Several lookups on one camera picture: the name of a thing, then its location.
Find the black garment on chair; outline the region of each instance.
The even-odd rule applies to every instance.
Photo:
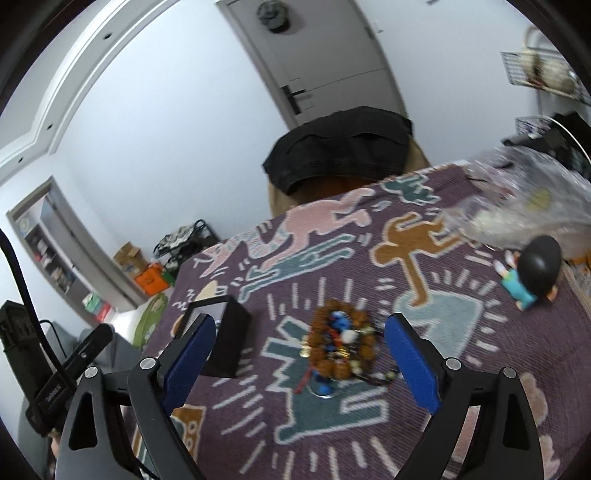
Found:
[[[410,120],[398,113],[360,106],[302,125],[281,137],[263,168],[286,195],[298,182],[318,176],[378,181],[404,171]]]

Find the orange storage bin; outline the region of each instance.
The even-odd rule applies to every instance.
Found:
[[[161,272],[162,267],[160,265],[150,265],[143,273],[135,277],[135,281],[142,287],[144,292],[152,297],[170,286],[160,275]]]

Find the black door handle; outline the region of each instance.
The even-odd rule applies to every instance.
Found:
[[[298,90],[297,92],[292,92],[289,85],[284,85],[283,87],[281,87],[281,90],[283,90],[283,93],[285,93],[285,97],[287,98],[287,101],[290,103],[291,109],[294,111],[294,115],[299,115],[301,113],[301,109],[300,106],[297,104],[295,96],[301,95],[306,91]]]

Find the plastic bag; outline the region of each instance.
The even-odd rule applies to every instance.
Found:
[[[564,258],[591,248],[591,183],[549,155],[525,147],[482,153],[465,167],[483,193],[444,210],[449,231],[497,248],[523,249],[554,237]]]

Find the white bead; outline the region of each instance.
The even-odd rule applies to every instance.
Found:
[[[358,336],[359,333],[355,332],[355,330],[344,330],[343,333],[340,334],[340,339],[345,345],[348,345],[357,340]]]

